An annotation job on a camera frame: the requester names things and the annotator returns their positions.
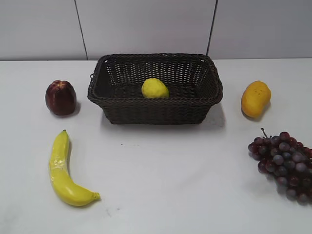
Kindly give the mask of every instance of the bunch of grapes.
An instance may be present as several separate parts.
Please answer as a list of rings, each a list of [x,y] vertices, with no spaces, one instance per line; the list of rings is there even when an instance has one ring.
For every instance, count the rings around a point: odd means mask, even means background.
[[[257,137],[248,146],[260,173],[273,175],[279,186],[287,188],[289,199],[306,203],[312,199],[312,150],[289,133]]]

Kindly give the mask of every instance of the banana tip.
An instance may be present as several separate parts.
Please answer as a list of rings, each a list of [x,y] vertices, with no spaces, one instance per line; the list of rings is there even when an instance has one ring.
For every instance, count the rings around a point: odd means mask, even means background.
[[[101,196],[99,193],[93,193],[93,198],[94,198],[94,200],[99,200],[99,199],[101,199]]]

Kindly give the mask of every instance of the basket rim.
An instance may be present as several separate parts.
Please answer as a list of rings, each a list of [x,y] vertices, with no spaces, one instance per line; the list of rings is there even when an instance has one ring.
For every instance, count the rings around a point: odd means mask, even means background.
[[[100,97],[98,95],[96,95],[94,93],[94,89],[95,89],[95,85],[98,81],[98,76],[99,76],[99,72],[100,69],[102,67],[102,64],[105,63],[108,59],[118,59],[118,58],[122,58],[122,57],[128,57],[131,58],[132,61],[134,61],[133,59],[145,59],[145,58],[159,58],[159,59],[163,59],[165,58],[192,58],[192,59],[199,59],[202,62],[207,62],[209,63],[209,66],[212,67],[213,69],[211,69],[211,73],[214,76],[214,82],[216,83],[216,87],[217,87],[217,92],[215,94],[215,96],[213,97],[167,97],[167,98],[144,98],[144,97]],[[97,65],[94,69],[94,72],[92,74],[92,78],[89,84],[89,89],[88,89],[88,98],[89,100],[91,100],[92,102],[94,102],[95,100],[97,101],[105,101],[105,102],[111,102],[111,101],[134,101],[134,102],[139,102],[141,104],[155,104],[157,102],[162,102],[162,103],[166,103],[166,102],[170,102],[172,103],[172,101],[183,101],[185,104],[188,102],[194,102],[194,101],[204,101],[207,102],[209,101],[208,104],[210,105],[215,105],[217,103],[219,103],[222,98],[223,98],[223,86],[221,83],[221,80],[219,78],[219,75],[217,73],[217,68],[215,67],[214,62],[211,60],[211,58],[207,55],[203,55],[203,54],[186,54],[186,53],[157,53],[157,54],[110,54],[110,55],[105,55],[102,56],[98,61],[97,61]]]

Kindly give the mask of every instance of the grape stem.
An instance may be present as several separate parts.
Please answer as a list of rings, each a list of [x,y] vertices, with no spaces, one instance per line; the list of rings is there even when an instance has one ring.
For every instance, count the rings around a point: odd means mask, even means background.
[[[268,138],[268,136],[265,134],[264,128],[261,128],[263,134],[265,135],[266,138]]]

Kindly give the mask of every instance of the white wall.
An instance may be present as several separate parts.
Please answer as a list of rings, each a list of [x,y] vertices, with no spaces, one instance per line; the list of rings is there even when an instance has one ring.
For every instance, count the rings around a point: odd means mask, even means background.
[[[205,54],[215,0],[77,0],[90,59],[113,53]]]
[[[89,59],[205,54],[216,0],[77,0]],[[312,0],[219,0],[213,59],[312,58]],[[74,0],[1,0],[0,60],[86,59]]]
[[[74,0],[1,0],[0,60],[86,59]]]
[[[219,0],[209,55],[311,58],[312,0]]]

